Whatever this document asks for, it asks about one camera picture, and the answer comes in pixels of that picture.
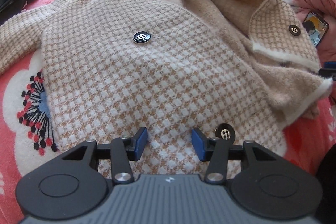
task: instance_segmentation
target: black button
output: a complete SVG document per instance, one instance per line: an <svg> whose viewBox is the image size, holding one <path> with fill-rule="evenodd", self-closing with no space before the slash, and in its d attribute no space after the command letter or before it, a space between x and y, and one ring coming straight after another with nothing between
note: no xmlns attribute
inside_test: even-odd
<svg viewBox="0 0 336 224"><path fill-rule="evenodd" d="M291 35L298 37L301 34L301 30L298 26L296 25L289 25L289 32L291 33Z"/></svg>
<svg viewBox="0 0 336 224"><path fill-rule="evenodd" d="M148 42L151 39L151 35L147 32L137 32L133 35L133 40L135 43L143 44Z"/></svg>

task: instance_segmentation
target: houndstooth cardigan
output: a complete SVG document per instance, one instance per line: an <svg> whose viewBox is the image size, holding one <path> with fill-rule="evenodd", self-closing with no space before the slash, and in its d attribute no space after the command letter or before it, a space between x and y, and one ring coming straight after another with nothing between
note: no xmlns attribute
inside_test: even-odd
<svg viewBox="0 0 336 224"><path fill-rule="evenodd" d="M139 31L152 35L145 45ZM283 154L281 130L332 84L314 74L316 50L281 0L55 0L0 27L0 73L39 47L61 151L146 126L132 165L142 173L204 171L190 131L214 136L222 122L237 143Z"/></svg>

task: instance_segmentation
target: blue gripper pad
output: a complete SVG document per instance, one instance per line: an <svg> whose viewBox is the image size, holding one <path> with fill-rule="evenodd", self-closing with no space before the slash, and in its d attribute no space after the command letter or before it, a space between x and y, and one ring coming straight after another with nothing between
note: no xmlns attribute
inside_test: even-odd
<svg viewBox="0 0 336 224"><path fill-rule="evenodd" d="M28 217L21 224L318 224L318 222L311 217L288 221L259 218L232 201L223 186L206 184L198 175L141 175L134 183L115 186L101 206L80 218L52 222Z"/></svg>
<svg viewBox="0 0 336 224"><path fill-rule="evenodd" d="M336 69L336 62L334 61L327 61L323 65L324 69Z"/></svg>
<svg viewBox="0 0 336 224"><path fill-rule="evenodd" d="M200 161L205 160L204 142L195 129L191 131L191 143Z"/></svg>
<svg viewBox="0 0 336 224"><path fill-rule="evenodd" d="M136 142L136 146L135 146L135 150L134 150L135 161L140 160L142 152L144 151L145 146L147 144L147 139L148 139L148 131L147 131L147 128L145 128L142 131L138 141Z"/></svg>

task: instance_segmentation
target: gray gripper base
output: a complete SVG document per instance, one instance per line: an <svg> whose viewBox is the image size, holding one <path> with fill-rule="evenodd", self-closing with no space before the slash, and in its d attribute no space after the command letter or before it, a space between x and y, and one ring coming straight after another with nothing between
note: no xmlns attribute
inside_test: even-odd
<svg viewBox="0 0 336 224"><path fill-rule="evenodd" d="M236 205L224 187L208 185L202 182L198 175L141 175L132 184L116 186L100 207L82 217L58 222L28 217L21 222L21 224L42 223L317 224L318 222L310 217L287 222L258 218Z"/></svg>

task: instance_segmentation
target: phone screen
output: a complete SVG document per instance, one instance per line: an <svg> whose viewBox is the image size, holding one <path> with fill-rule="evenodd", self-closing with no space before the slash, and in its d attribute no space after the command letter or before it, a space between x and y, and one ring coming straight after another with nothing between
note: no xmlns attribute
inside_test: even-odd
<svg viewBox="0 0 336 224"><path fill-rule="evenodd" d="M329 24L319 15L309 12L303 24L310 40L316 47L329 29Z"/></svg>

